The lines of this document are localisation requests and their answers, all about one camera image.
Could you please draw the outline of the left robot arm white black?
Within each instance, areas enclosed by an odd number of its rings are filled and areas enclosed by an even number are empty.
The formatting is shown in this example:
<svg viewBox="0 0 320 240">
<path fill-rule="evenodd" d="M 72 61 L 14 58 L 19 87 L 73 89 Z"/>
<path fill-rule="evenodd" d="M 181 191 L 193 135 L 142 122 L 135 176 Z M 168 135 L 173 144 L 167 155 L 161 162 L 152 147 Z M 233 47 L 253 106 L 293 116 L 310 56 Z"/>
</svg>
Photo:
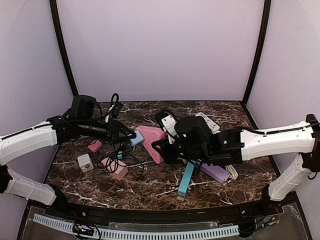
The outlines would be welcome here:
<svg viewBox="0 0 320 240">
<path fill-rule="evenodd" d="M 136 133 L 117 120 L 123 104 L 119 95 L 111 97 L 107 113 L 94 117 L 95 108 L 101 106 L 95 97 L 76 95 L 71 107 L 63 114 L 50 117 L 33 127 L 0 138 L 0 192 L 46 206 L 66 203 L 64 193 L 52 184 L 44 184 L 23 176 L 8 164 L 24 155 L 55 145 L 90 137 L 102 143 L 122 144 L 136 137 Z"/>
</svg>

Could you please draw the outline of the small teal adapter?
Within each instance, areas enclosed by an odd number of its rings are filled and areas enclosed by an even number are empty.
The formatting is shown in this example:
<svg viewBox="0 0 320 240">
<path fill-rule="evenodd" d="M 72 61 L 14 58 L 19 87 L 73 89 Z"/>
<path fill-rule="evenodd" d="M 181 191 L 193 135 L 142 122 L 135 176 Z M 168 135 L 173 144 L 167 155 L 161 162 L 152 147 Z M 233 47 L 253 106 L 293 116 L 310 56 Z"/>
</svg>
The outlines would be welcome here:
<svg viewBox="0 0 320 240">
<path fill-rule="evenodd" d="M 124 158 L 123 152 L 122 151 L 118 151 L 116 154 L 116 158 L 118 160 L 122 160 Z"/>
</svg>

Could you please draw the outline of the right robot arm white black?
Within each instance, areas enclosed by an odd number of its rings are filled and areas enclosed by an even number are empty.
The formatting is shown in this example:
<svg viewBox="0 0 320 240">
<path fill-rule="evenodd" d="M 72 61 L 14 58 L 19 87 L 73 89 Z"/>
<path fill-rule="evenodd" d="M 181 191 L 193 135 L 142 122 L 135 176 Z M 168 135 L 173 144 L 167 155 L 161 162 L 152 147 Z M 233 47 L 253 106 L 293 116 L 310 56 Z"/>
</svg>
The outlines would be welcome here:
<svg viewBox="0 0 320 240">
<path fill-rule="evenodd" d="M 263 156 L 296 153 L 289 167 L 263 188 L 266 203 L 282 201 L 309 174 L 320 171 L 320 123 L 314 114 L 293 125 L 269 129 L 244 126 L 213 132 L 204 115 L 158 120 L 166 137 L 153 142 L 166 163 L 177 159 L 213 166 L 229 166 Z"/>
</svg>

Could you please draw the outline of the pink power strip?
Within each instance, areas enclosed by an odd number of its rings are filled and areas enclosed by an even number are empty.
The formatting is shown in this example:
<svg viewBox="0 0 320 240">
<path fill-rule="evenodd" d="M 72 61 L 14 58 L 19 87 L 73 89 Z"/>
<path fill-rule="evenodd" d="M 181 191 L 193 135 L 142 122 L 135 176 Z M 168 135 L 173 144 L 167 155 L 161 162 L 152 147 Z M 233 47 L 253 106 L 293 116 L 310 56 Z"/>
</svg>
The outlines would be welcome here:
<svg viewBox="0 0 320 240">
<path fill-rule="evenodd" d="M 165 132 L 159 127 L 140 125 L 136 129 L 143 137 L 142 145 L 154 160 L 156 164 L 161 164 L 164 160 L 160 154 L 152 147 L 152 143 L 163 140 L 166 137 Z"/>
</svg>

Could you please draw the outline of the pink plug adapter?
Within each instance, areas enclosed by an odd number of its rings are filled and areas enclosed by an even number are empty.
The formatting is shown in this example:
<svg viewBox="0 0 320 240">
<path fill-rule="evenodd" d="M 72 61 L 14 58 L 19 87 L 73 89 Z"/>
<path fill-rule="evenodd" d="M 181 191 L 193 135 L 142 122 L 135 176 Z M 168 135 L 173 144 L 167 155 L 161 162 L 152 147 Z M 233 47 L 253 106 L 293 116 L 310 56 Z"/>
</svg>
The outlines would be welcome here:
<svg viewBox="0 0 320 240">
<path fill-rule="evenodd" d="M 96 139 L 93 142 L 91 142 L 87 147 L 91 152 L 96 153 L 102 147 L 102 143 Z"/>
</svg>

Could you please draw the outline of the pink cube socket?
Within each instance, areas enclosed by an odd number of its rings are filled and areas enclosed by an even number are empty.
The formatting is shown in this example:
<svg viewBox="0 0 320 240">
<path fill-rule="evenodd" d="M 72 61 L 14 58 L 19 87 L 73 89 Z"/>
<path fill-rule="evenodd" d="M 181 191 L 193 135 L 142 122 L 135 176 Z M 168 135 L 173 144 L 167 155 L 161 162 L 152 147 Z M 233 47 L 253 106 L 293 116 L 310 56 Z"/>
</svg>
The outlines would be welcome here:
<svg viewBox="0 0 320 240">
<path fill-rule="evenodd" d="M 103 159 L 101 163 L 104 167 L 107 166 L 106 171 L 116 180 L 119 180 L 119 181 L 122 180 L 128 173 L 127 165 L 120 160 L 118 161 L 117 166 L 116 166 L 116 162 L 110 160 L 108 157 Z"/>
</svg>

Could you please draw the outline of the white cube socket adapter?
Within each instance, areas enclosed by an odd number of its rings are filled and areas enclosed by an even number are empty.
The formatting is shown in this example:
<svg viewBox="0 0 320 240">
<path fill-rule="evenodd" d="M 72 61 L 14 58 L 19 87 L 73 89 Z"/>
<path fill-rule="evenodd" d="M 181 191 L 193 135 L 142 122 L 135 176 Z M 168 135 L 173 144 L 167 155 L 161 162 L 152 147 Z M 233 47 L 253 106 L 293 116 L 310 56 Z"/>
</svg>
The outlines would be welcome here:
<svg viewBox="0 0 320 240">
<path fill-rule="evenodd" d="M 77 162 L 83 173 L 89 172 L 94 169 L 93 162 L 88 153 L 78 156 Z"/>
</svg>

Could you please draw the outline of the light blue adapter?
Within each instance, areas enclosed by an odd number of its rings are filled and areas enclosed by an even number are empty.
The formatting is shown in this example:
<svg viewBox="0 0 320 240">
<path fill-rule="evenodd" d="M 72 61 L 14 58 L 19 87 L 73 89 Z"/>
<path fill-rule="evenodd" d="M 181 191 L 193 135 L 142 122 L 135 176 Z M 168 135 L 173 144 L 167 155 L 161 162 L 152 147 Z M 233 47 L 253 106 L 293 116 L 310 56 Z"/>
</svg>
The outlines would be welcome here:
<svg viewBox="0 0 320 240">
<path fill-rule="evenodd" d="M 140 143 L 142 143 L 144 141 L 144 137 L 143 135 L 140 133 L 139 130 L 136 130 L 135 131 L 135 134 L 136 134 L 136 137 L 135 138 L 131 138 L 129 140 L 129 144 L 132 146 L 132 147 L 135 147 L 137 145 L 139 145 Z"/>
</svg>

